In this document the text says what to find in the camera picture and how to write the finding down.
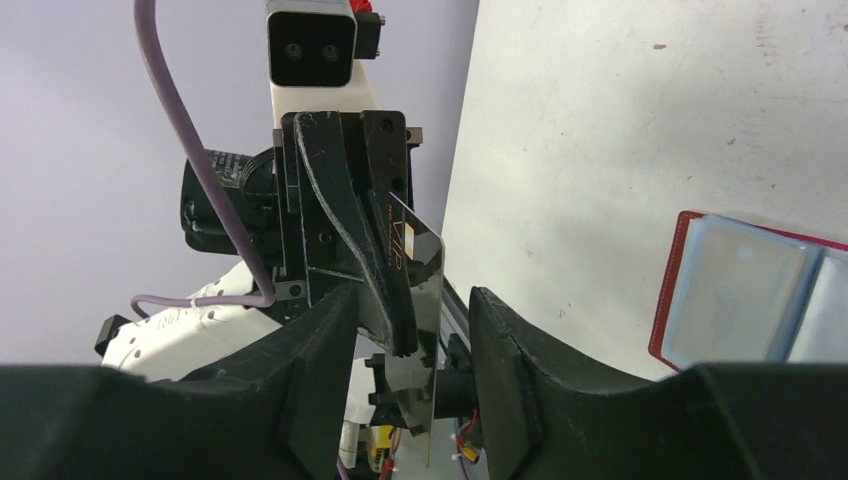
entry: open wallet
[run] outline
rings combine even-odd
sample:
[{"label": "open wallet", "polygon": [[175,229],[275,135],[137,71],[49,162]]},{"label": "open wallet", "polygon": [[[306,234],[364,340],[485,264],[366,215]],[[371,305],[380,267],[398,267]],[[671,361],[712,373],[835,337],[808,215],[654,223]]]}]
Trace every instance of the open wallet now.
[{"label": "open wallet", "polygon": [[848,245],[681,212],[648,351],[676,370],[848,362]]}]

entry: robotic arm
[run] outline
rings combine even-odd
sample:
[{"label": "robotic arm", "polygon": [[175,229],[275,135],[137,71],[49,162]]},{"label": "robotic arm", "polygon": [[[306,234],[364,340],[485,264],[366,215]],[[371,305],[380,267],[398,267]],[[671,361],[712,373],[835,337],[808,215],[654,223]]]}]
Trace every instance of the robotic arm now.
[{"label": "robotic arm", "polygon": [[[354,3],[267,2],[273,146],[203,151],[180,202],[189,246],[245,261],[158,314],[108,319],[101,367],[0,368],[0,477],[346,478],[340,438],[358,425],[406,429],[426,458],[434,418],[469,420],[462,440],[493,479],[848,471],[845,367],[704,365],[651,383],[485,289],[466,309],[414,213],[421,131],[378,109],[365,77],[383,19]],[[352,367],[357,334],[386,353]],[[346,413],[363,393],[368,408]]]}]

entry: gray wall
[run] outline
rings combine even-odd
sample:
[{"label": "gray wall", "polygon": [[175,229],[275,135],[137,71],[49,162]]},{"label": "gray wall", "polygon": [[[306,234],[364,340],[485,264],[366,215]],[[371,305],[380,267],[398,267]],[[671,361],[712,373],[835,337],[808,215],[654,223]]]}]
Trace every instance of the gray wall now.
[{"label": "gray wall", "polygon": [[[210,148],[268,147],[263,2],[159,2],[166,57]],[[415,188],[441,227],[476,0],[383,0],[384,108],[425,131]],[[192,252],[184,155],[135,43],[132,2],[6,0],[0,16],[0,363],[93,362],[104,318],[135,293],[182,296],[232,257]]]}]

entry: red wallet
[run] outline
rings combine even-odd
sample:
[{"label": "red wallet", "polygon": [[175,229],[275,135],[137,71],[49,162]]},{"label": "red wallet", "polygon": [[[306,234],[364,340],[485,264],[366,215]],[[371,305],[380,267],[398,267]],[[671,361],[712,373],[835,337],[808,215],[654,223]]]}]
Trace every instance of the red wallet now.
[{"label": "red wallet", "polygon": [[[662,343],[663,338],[665,337],[668,315],[671,311],[674,287],[677,284],[677,278],[680,274],[680,264],[683,262],[683,251],[686,243],[686,234],[689,232],[689,224],[692,220],[701,218],[704,215],[706,214],[702,212],[684,210],[677,216],[677,226],[674,229],[674,239],[671,243],[671,251],[669,251],[668,254],[668,263],[666,263],[665,267],[665,276],[663,277],[662,287],[660,288],[660,296],[657,300],[657,311],[654,314],[654,328],[651,330],[651,340],[648,343],[648,353],[650,353],[651,356],[678,371],[680,369],[676,365],[662,356]],[[848,251],[848,245],[844,243],[774,228],[759,228],[769,230],[785,237],[794,238],[796,240],[815,243],[823,247]]]}]

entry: table surface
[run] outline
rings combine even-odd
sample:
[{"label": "table surface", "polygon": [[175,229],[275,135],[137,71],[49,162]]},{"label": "table surface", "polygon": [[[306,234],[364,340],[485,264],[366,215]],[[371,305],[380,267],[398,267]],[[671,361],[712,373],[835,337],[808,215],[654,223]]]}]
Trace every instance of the table surface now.
[{"label": "table surface", "polygon": [[848,6],[483,0],[443,227],[458,292],[622,370],[677,214],[848,239]]}]

